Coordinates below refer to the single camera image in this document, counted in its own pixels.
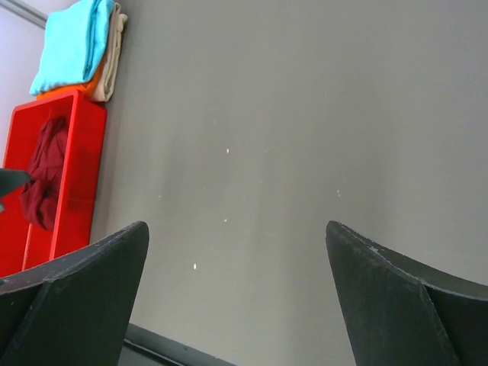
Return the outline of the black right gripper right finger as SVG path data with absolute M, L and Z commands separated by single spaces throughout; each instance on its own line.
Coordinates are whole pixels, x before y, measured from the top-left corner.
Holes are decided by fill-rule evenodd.
M 326 249 L 357 365 L 485 365 L 487 287 L 330 221 Z

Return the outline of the folded beige t shirt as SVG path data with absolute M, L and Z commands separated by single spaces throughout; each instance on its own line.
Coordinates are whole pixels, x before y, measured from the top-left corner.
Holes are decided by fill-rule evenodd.
M 96 102 L 107 102 L 111 99 L 117 78 L 117 69 L 122 49 L 122 36 L 128 16 L 121 12 L 121 5 L 116 2 L 111 14 L 106 46 L 100 79 L 92 94 Z

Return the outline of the dark red t shirt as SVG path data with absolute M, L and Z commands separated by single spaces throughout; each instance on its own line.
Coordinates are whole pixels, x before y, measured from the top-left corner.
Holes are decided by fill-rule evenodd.
M 48 120 L 41 128 L 27 166 L 30 181 L 19 196 L 26 220 L 44 230 L 53 230 L 68 138 L 64 117 Z

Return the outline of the red plastic bin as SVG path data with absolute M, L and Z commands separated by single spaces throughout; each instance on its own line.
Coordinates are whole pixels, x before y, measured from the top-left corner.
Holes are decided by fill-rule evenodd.
M 42 125 L 67 122 L 67 147 L 52 230 L 29 223 L 21 212 L 20 188 L 2 198 L 1 275 L 12 275 L 88 245 L 107 111 L 80 91 L 68 91 L 14 108 L 3 166 L 25 170 Z

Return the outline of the folded orange t shirt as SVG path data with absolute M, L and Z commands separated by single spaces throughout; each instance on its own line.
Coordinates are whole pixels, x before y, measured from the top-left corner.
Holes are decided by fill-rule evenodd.
M 70 92 L 72 90 L 77 90 L 80 91 L 83 95 L 91 97 L 95 89 L 97 88 L 97 85 L 99 83 L 99 80 L 101 78 L 101 73 L 102 73 L 103 66 L 100 64 L 98 68 L 96 69 L 94 75 L 88 82 L 84 83 L 79 83 L 79 84 L 72 84 L 72 85 L 64 85 L 60 86 L 57 88 L 53 88 L 49 91 L 41 92 L 36 96 L 37 100 L 41 100 L 44 98 L 52 97 L 54 95 L 61 94 L 63 92 Z

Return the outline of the left aluminium frame post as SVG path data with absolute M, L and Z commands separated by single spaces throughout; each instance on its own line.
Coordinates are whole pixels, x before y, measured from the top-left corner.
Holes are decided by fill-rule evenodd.
M 24 1 L 1 0 L 1 6 L 31 24 L 43 29 L 46 27 L 47 16 Z

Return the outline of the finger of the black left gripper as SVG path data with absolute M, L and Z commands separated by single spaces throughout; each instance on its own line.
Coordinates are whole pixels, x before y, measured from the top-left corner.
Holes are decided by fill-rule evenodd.
M 30 175 L 23 170 L 0 169 L 0 197 L 4 197 L 30 181 Z

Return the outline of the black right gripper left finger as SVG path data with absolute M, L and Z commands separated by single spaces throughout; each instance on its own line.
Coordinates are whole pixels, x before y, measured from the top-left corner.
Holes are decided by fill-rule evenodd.
M 116 365 L 140 285 L 149 227 L 139 221 L 1 279 L 3 365 Z

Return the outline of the light blue t shirt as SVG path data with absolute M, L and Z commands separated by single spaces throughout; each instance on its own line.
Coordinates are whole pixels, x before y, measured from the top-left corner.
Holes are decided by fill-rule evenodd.
M 107 46 L 114 6 L 111 0 L 84 0 L 48 16 L 31 95 L 92 79 Z

